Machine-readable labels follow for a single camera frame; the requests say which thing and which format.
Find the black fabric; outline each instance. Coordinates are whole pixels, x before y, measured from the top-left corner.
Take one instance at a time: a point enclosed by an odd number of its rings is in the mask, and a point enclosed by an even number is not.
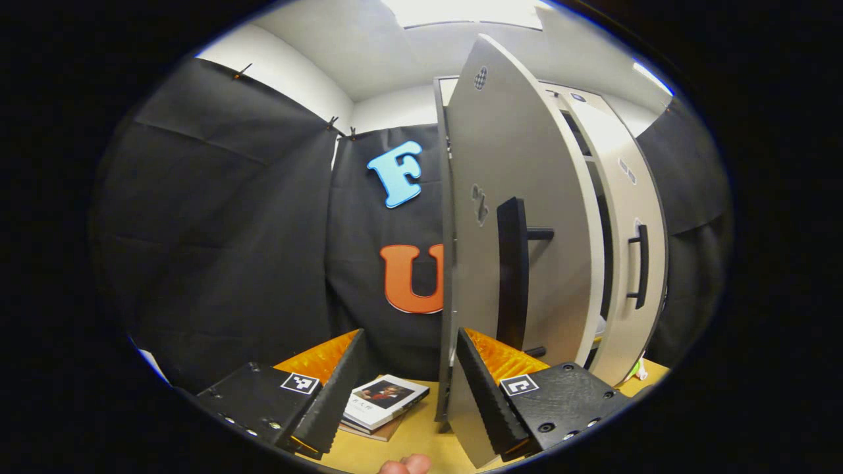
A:
[[[678,94],[636,140],[656,181],[668,234],[708,224],[729,208],[717,146]]]
[[[384,204],[386,190],[368,162],[413,140],[421,168],[421,193],[398,207]],[[357,327],[369,335],[372,360],[383,373],[437,380],[442,312],[397,310],[384,294],[386,245],[414,245],[412,287],[427,296],[436,290],[436,260],[428,250],[442,244],[442,186],[435,124],[397,127],[341,138],[330,189],[325,265],[333,317],[339,332]]]
[[[194,393],[338,335],[324,274],[337,134],[235,73],[174,71],[118,131],[91,212],[101,290]]]
[[[668,297],[647,346],[647,358],[675,365],[717,309],[732,247],[731,214],[668,236]]]
[[[668,296],[647,358],[674,367],[722,293],[733,239],[728,178],[705,124],[678,95],[637,141],[668,232]]]

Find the wooden table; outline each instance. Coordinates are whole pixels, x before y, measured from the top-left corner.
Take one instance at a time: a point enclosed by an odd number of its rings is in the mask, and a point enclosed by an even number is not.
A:
[[[621,393],[633,396],[645,386],[658,382],[668,372],[667,368],[654,362],[645,361],[644,366],[648,372],[647,379],[633,377],[627,380],[617,386]],[[321,461],[302,457],[351,474],[377,474],[386,461],[398,461],[413,453],[430,456],[432,467],[429,474],[483,472],[518,461],[503,462],[497,457],[488,465],[475,469],[454,433],[438,433],[439,423],[434,422],[433,418],[436,415],[439,383],[421,380],[413,382],[429,386],[430,393],[405,415],[398,431],[388,442],[337,430],[330,453],[322,456]]]

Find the orange letter u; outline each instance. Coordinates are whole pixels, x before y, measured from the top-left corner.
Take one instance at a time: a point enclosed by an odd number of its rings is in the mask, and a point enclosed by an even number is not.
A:
[[[386,261],[384,292],[386,300],[405,313],[430,314],[442,310],[443,245],[436,244],[428,251],[436,259],[436,291],[430,296],[413,293],[413,261],[419,256],[414,245],[387,245],[380,250]]]

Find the book cover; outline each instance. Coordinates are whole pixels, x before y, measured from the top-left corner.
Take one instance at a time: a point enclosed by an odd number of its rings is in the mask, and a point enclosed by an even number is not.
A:
[[[393,375],[357,387],[349,396],[345,418],[375,430],[398,417],[430,393],[430,388]]]
[[[392,438],[392,435],[398,431],[398,425],[401,424],[401,420],[404,419],[404,415],[401,414],[398,417],[392,419],[391,421],[387,422],[384,426],[369,432],[365,428],[359,428],[357,425],[354,425],[352,422],[348,422],[347,420],[343,420],[340,423],[340,429],[343,431],[347,431],[348,433],[359,434],[364,438],[376,439],[378,441],[389,441]]]

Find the binder clip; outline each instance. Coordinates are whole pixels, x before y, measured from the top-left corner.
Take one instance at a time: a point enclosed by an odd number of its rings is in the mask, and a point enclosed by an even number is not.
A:
[[[240,72],[239,72],[239,73],[234,74],[234,78],[233,78],[233,79],[231,79],[231,80],[239,79],[239,78],[240,78],[240,74],[244,73],[244,72],[246,71],[246,69],[249,69],[249,67],[250,67],[251,65],[252,65],[252,63],[250,62],[250,63],[249,63],[249,66],[244,67],[242,70],[240,70]]]

